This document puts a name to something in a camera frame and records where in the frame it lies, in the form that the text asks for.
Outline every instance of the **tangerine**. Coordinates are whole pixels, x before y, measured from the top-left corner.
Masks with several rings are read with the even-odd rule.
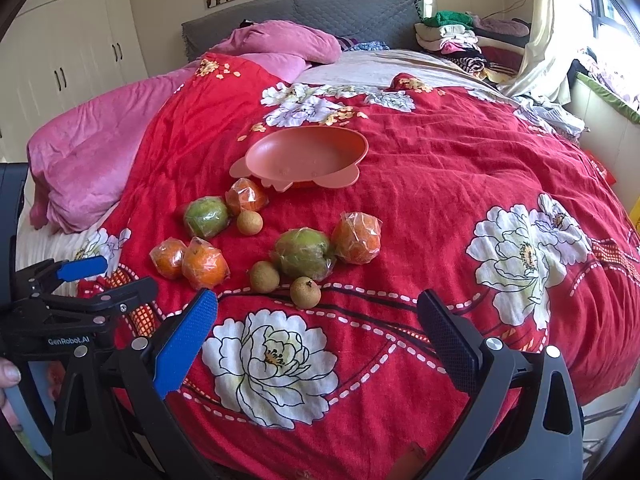
[[[225,193],[226,206],[234,216],[242,211],[260,211],[269,203],[264,190],[248,178],[238,179]]]
[[[222,251],[198,237],[193,237],[184,253],[182,274],[195,290],[213,288],[231,275]]]
[[[331,235],[336,256],[348,264],[368,264],[380,254],[380,225],[366,213],[342,213]]]
[[[182,258],[187,246],[177,238],[167,238],[156,245],[149,256],[160,276],[168,280],[177,280],[182,275]]]

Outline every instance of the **floor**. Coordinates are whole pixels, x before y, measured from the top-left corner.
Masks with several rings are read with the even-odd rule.
[[[625,413],[625,408],[640,390],[640,365],[625,386],[605,394],[582,407],[584,412],[584,437],[582,450],[585,468],[599,457],[599,451],[607,443],[607,437]]]

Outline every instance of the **pink pillow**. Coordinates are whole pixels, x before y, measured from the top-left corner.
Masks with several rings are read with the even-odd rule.
[[[291,54],[242,54],[245,59],[260,65],[267,72],[287,83],[293,83],[311,63]]]
[[[269,20],[236,28],[212,52],[242,54],[291,54],[314,63],[331,64],[340,58],[340,43],[331,34],[283,20]]]

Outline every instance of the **white mattress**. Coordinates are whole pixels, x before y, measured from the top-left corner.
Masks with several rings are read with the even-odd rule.
[[[28,216],[20,224],[15,248],[15,268],[17,270],[37,264],[42,260],[53,258],[56,261],[73,260],[76,254],[87,247],[90,240],[97,237],[100,225],[111,214],[113,206],[94,225],[81,233],[66,235],[62,231],[53,232],[51,225],[36,230],[29,224]],[[77,283],[64,283],[56,291],[63,296],[74,296]]]

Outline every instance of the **red bedspread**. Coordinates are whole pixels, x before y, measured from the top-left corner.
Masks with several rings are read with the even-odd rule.
[[[628,379],[640,352],[640,242],[577,148],[488,92],[432,89],[407,74],[387,92],[289,88],[247,60],[208,58],[149,126],[104,225],[115,237],[130,230],[107,284],[151,275],[160,289],[123,324],[120,344],[193,297],[186,281],[156,275],[148,253],[167,237],[188,242],[174,210],[223,195],[253,142],[281,126],[335,123],[370,150],[354,186],[270,190],[259,235],[232,225],[212,241],[231,278],[203,352],[168,397],[204,455],[264,479],[306,469],[328,480],[384,478],[410,441],[433,453],[466,396],[420,330],[425,288],[512,348],[560,347],[581,403]],[[246,270],[280,233],[330,233],[343,211],[383,221],[372,263],[338,263],[306,312],[285,289],[248,291]]]

